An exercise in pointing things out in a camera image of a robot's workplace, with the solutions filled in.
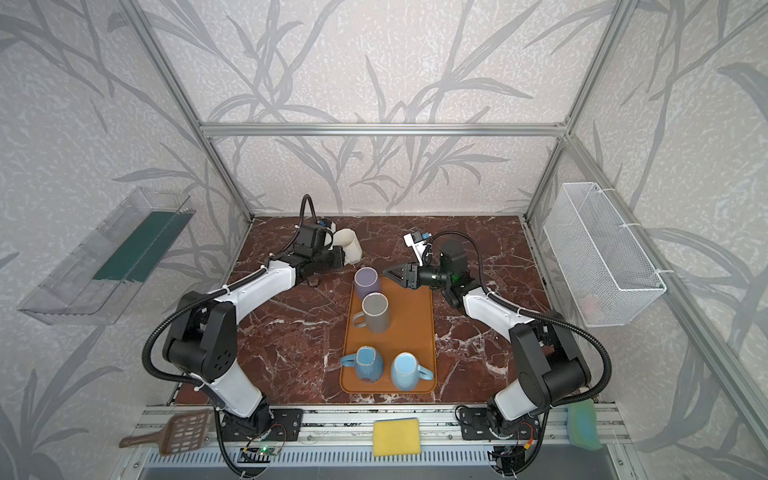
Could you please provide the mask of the white ceramic mug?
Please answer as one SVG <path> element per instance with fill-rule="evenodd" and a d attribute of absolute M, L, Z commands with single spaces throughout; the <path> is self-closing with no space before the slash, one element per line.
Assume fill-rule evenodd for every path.
<path fill-rule="evenodd" d="M 333 235 L 333 246 L 340 246 L 344 252 L 344 264 L 354 265 L 363 257 L 363 250 L 356 233 L 352 229 L 337 230 Z"/>

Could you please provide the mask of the grey mug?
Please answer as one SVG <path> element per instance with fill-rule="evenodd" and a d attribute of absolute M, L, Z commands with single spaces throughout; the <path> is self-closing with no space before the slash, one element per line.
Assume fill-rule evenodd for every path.
<path fill-rule="evenodd" d="M 389 301 L 383 293 L 374 292 L 366 295 L 361 304 L 362 310 L 352 317 L 355 328 L 367 328 L 372 333 L 384 333 L 391 325 Z"/>

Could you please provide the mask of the light blue mug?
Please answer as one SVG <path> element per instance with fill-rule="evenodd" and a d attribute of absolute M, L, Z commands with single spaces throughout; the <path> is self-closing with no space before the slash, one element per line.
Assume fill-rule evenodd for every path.
<path fill-rule="evenodd" d="M 392 362 L 391 379 L 398 390 L 413 391 L 422 380 L 433 380 L 434 373 L 423 367 L 412 353 L 402 352 Z"/>

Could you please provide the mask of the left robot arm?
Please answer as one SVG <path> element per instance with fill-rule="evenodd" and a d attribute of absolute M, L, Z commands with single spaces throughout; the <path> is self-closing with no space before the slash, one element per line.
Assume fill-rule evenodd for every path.
<path fill-rule="evenodd" d="M 145 342 L 144 369 L 157 379 L 199 389 L 214 413 L 224 414 L 243 434 L 266 433 L 273 424 L 269 402 L 238 363 L 238 325 L 273 297 L 341 269 L 345 253 L 333 244 L 334 233 L 335 224 L 318 217 L 311 196 L 304 195 L 293 236 L 263 266 L 216 291 L 180 299 Z"/>

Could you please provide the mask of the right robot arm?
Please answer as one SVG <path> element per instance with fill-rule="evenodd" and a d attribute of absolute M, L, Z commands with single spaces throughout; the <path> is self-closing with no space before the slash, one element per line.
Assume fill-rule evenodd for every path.
<path fill-rule="evenodd" d="M 603 344 L 554 310 L 532 311 L 492 291 L 479 247 L 468 234 L 413 231 L 404 243 L 416 260 L 384 269 L 385 277 L 403 288 L 440 291 L 452 308 L 511 346 L 517 378 L 487 402 L 493 435 L 507 438 L 518 424 L 557 406 L 591 400 L 608 386 L 613 369 Z"/>

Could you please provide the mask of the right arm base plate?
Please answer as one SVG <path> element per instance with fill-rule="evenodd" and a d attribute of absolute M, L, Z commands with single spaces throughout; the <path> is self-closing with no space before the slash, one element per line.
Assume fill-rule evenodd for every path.
<path fill-rule="evenodd" d="M 459 405 L 454 409 L 454 417 L 462 439 L 467 441 L 512 440 L 532 443 L 540 435 L 540 423 L 530 415 L 524 416 L 522 420 L 504 421 L 497 425 L 490 420 L 486 407 Z"/>

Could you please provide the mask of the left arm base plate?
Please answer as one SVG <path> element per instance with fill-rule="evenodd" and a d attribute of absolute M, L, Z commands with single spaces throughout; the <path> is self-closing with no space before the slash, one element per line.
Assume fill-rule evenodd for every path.
<path fill-rule="evenodd" d="M 228 412 L 221 418 L 224 442 L 266 440 L 295 442 L 298 440 L 304 411 L 302 409 L 257 409 L 250 417 L 240 418 Z"/>

